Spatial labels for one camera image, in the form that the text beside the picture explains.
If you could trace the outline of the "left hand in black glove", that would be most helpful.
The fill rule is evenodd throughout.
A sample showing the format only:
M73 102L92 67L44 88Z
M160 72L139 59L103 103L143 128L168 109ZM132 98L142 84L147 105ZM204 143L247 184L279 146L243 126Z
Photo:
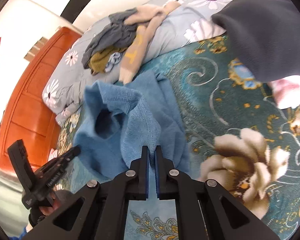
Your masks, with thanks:
M29 214L29 223L27 224L26 231L29 232L34 226L41 222L44 218L51 215L61 205L66 202L73 193L68 190L51 191L50 197L53 200L52 206L38 206L33 207Z

